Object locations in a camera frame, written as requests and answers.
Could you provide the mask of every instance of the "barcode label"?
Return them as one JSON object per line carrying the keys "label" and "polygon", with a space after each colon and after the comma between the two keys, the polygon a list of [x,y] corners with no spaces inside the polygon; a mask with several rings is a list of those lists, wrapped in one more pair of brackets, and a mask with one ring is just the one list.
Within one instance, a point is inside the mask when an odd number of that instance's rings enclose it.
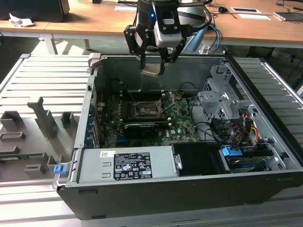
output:
{"label": "barcode label", "polygon": [[103,150],[100,152],[100,157],[114,157],[115,151],[114,150]]}

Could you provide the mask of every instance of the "capacitor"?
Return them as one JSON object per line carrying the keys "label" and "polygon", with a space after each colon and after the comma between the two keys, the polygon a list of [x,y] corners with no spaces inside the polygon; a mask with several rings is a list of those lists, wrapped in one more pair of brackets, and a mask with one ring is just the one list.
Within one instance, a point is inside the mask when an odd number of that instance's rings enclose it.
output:
{"label": "capacitor", "polygon": [[176,97],[175,97],[175,100],[176,100],[176,101],[181,101],[181,100],[182,100],[182,97],[181,97],[181,96],[176,96]]}

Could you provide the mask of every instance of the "blue latch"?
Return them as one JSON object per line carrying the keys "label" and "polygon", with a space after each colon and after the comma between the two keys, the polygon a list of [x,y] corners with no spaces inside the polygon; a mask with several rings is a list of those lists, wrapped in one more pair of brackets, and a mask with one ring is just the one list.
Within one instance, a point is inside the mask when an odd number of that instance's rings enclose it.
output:
{"label": "blue latch", "polygon": [[53,169],[54,174],[66,174],[66,165],[55,165]]}
{"label": "blue latch", "polygon": [[240,149],[232,150],[231,146],[226,146],[222,149],[224,156],[242,156],[242,151]]}

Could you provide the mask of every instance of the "power supply label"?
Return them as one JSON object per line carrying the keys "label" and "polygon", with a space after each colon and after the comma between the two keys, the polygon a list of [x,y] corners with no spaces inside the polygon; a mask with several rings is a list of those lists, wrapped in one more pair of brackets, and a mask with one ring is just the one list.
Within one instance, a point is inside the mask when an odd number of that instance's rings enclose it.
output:
{"label": "power supply label", "polygon": [[117,181],[152,178],[151,166],[149,152],[115,154],[114,179]]}

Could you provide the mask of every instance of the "white paper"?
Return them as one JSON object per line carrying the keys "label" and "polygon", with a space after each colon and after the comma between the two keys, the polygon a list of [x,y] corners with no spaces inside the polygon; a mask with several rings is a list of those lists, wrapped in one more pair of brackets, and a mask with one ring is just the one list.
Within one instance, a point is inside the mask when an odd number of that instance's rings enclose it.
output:
{"label": "white paper", "polygon": [[16,27],[22,27],[22,26],[31,26],[31,25],[35,25],[31,19],[29,18],[26,18],[26,19],[20,19],[20,18],[17,18],[11,14],[9,14],[9,21],[10,23],[12,23],[14,26]]}
{"label": "white paper", "polygon": [[238,14],[243,19],[255,19],[255,20],[271,20],[269,17],[264,15],[253,15],[253,14]]}

